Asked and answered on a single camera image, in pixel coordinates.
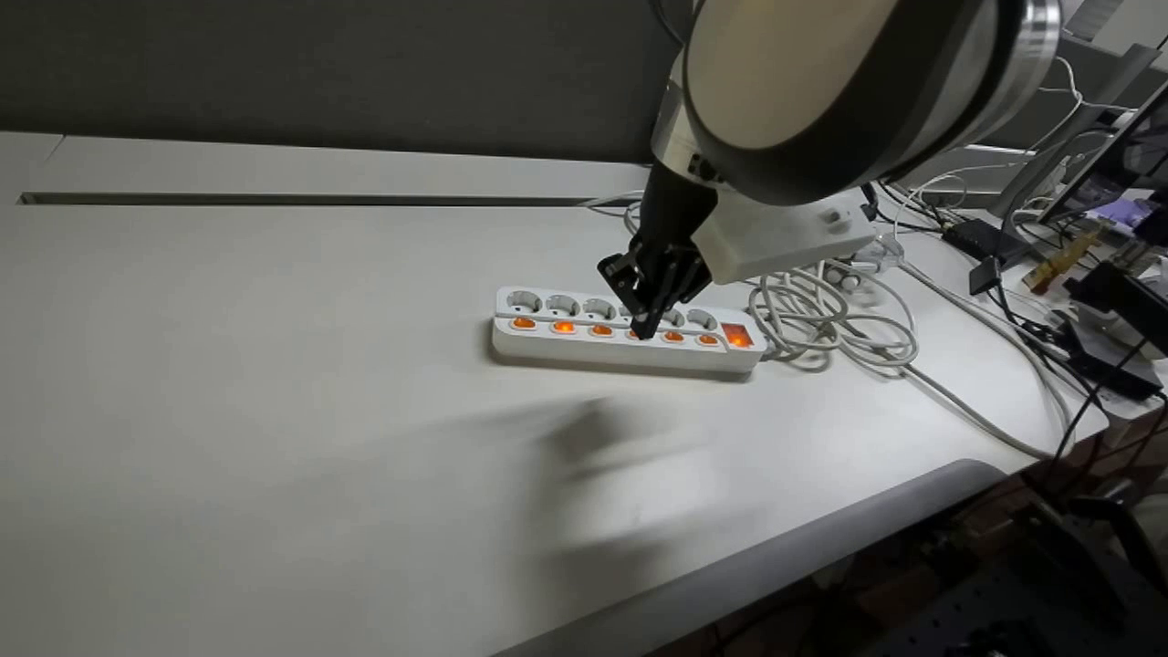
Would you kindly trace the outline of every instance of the white robot arm housing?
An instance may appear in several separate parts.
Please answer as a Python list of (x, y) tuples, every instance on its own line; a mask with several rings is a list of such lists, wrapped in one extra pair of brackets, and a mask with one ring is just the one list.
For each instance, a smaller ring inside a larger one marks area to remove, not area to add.
[(664, 84), (643, 226), (599, 267), (634, 334), (712, 280), (693, 233), (721, 205), (816, 205), (1001, 128), (1060, 26), (1060, 0), (705, 0)]

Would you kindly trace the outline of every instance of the table surface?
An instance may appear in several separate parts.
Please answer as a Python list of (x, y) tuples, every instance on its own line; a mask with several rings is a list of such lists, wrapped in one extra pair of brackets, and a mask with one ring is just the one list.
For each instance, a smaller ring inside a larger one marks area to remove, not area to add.
[(15, 205), (35, 177), (55, 162), (61, 144), (61, 137), (0, 133), (0, 205)]
[[(1030, 464), (852, 363), (490, 358), (499, 285), (606, 294), (622, 244), (583, 210), (0, 210), (0, 655), (498, 655), (937, 468)], [(886, 280), (922, 368), (1054, 449), (1022, 353)]]

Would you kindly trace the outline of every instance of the power strip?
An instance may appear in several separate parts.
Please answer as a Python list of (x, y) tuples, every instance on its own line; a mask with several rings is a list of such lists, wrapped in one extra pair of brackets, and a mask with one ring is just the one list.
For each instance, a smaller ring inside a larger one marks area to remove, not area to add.
[(609, 295), (511, 285), (498, 294), (493, 347), (504, 363), (744, 381), (767, 339), (727, 308), (675, 308), (653, 339), (639, 339)]

